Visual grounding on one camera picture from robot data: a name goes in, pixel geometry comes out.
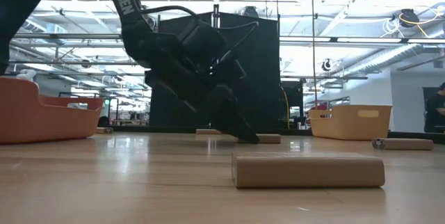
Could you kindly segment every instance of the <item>wooden floor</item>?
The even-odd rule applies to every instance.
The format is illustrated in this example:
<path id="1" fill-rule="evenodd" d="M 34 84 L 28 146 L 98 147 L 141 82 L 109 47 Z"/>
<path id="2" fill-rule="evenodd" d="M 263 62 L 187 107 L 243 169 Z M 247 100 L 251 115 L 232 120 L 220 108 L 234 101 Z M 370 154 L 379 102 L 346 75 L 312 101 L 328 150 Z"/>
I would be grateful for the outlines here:
<path id="1" fill-rule="evenodd" d="M 382 189 L 237 190 L 233 151 L 382 157 Z M 445 146 L 374 151 L 369 142 L 114 134 L 0 146 L 0 223 L 444 223 Z"/>

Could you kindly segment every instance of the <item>red object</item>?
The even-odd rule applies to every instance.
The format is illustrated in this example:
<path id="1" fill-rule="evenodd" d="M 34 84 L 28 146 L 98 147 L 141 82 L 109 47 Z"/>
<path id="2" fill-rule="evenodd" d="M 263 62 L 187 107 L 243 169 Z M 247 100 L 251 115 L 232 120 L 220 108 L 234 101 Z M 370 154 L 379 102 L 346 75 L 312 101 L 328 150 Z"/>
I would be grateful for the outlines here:
<path id="1" fill-rule="evenodd" d="M 327 103 L 322 103 L 322 104 L 320 104 L 320 105 L 318 105 L 317 107 L 312 107 L 310 110 L 327 110 Z M 311 124 L 311 119 L 310 119 L 310 117 L 307 117 L 306 118 L 306 124 L 307 125 L 310 125 Z"/>
<path id="2" fill-rule="evenodd" d="M 104 98 L 39 95 L 31 81 L 0 78 L 0 144 L 86 138 L 95 134 Z M 68 108 L 86 103 L 88 109 Z"/>

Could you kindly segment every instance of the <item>wooden block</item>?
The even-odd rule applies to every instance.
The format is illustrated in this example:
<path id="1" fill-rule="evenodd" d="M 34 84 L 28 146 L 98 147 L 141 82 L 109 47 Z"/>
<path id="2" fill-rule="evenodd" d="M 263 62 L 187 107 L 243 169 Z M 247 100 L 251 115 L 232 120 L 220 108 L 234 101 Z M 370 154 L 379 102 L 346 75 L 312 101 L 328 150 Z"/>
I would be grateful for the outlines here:
<path id="1" fill-rule="evenodd" d="M 380 150 L 432 150 L 434 143 L 426 139 L 376 138 L 373 147 Z"/>
<path id="2" fill-rule="evenodd" d="M 281 136 L 279 134 L 257 134 L 259 137 L 258 144 L 280 144 Z M 239 143 L 247 143 L 247 141 L 243 141 L 238 139 Z"/>
<path id="3" fill-rule="evenodd" d="M 351 153 L 240 153 L 232 155 L 232 179 L 237 188 L 377 187 L 385 167 Z"/>
<path id="4" fill-rule="evenodd" d="M 196 129 L 196 134 L 223 134 L 216 129 Z"/>
<path id="5" fill-rule="evenodd" d="M 112 134 L 113 129 L 110 127 L 98 127 L 96 128 L 96 134 Z"/>

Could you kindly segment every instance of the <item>cable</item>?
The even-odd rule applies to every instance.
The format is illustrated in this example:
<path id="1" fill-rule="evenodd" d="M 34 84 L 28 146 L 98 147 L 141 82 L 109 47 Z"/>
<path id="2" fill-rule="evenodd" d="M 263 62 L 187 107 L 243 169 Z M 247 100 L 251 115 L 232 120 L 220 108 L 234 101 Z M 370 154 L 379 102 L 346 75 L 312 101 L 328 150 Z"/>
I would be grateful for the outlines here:
<path id="1" fill-rule="evenodd" d="M 243 27 L 246 27 L 246 26 L 250 26 L 250 25 L 253 25 L 253 24 L 255 24 L 255 26 L 258 26 L 259 22 L 250 22 L 250 23 L 247 23 L 247 24 L 244 24 L 244 25 L 241 25 L 241 26 L 231 26 L 231 27 L 227 27 L 227 28 L 217 28 L 217 30 L 240 29 L 240 28 L 243 28 Z"/>
<path id="2" fill-rule="evenodd" d="M 240 28 L 243 28 L 243 27 L 246 27 L 246 26 L 252 26 L 252 28 L 250 29 L 250 31 L 241 39 L 241 40 L 239 40 L 238 41 L 238 43 L 236 43 L 235 45 L 234 45 L 234 47 L 237 47 L 237 46 L 239 46 L 245 39 L 247 39 L 247 37 L 249 37 L 249 35 L 254 31 L 254 29 L 256 29 L 256 27 L 259 25 L 259 22 L 250 22 L 250 23 L 247 23 L 247 24 L 244 24 L 244 25 L 242 25 L 242 26 L 233 26 L 233 27 L 229 27 L 229 28 L 220 28 L 220 29 L 217 29 L 217 30 L 230 30 L 230 29 L 240 29 Z"/>
<path id="3" fill-rule="evenodd" d="M 439 17 L 439 14 L 437 12 L 435 12 L 432 8 L 430 8 L 430 10 L 435 14 L 434 18 L 427 20 L 426 22 L 410 22 L 407 21 L 406 19 L 402 19 L 402 13 L 398 16 L 398 18 L 405 23 L 409 23 L 409 24 L 414 24 L 414 25 L 422 25 L 422 24 L 427 24 L 429 22 L 432 22 L 434 20 L 436 20 Z"/>
<path id="4" fill-rule="evenodd" d="M 425 33 L 425 31 L 423 30 L 423 28 L 422 28 L 419 24 L 417 24 L 417 27 L 420 29 L 420 31 L 423 33 L 423 35 L 424 35 L 425 37 L 427 37 L 427 38 L 430 37 L 430 36 L 428 36 L 428 35 Z"/>
<path id="5" fill-rule="evenodd" d="M 400 35 L 402 36 L 402 38 L 405 37 L 400 29 L 397 29 L 397 31 L 400 33 Z"/>
<path id="6" fill-rule="evenodd" d="M 287 111 L 287 129 L 291 128 L 291 125 L 289 124 L 289 114 L 290 114 L 290 108 L 289 108 L 289 101 L 287 100 L 287 94 L 286 91 L 284 90 L 283 86 L 280 86 L 281 90 L 283 90 L 284 93 L 284 98 L 286 100 L 286 111 Z"/>
<path id="7" fill-rule="evenodd" d="M 141 10 L 140 13 L 149 14 L 149 13 L 163 12 L 163 11 L 167 11 L 167 10 L 181 10 L 181 11 L 189 13 L 191 16 L 199 19 L 199 17 L 197 16 L 197 14 L 195 12 L 193 12 L 192 10 L 185 8 L 183 6 L 163 6 L 163 7 L 159 7 L 159 8 L 149 8 L 149 9 Z"/>

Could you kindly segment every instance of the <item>beige plastic bin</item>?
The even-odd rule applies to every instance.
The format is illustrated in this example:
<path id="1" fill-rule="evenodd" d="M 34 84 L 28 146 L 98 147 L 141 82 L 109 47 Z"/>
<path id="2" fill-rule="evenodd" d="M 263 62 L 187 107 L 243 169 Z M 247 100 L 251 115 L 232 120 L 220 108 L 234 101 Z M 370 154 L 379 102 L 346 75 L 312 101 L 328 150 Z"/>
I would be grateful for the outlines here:
<path id="1" fill-rule="evenodd" d="M 312 134 L 341 140 L 371 141 L 388 137 L 392 106 L 345 105 L 331 111 L 309 110 Z"/>

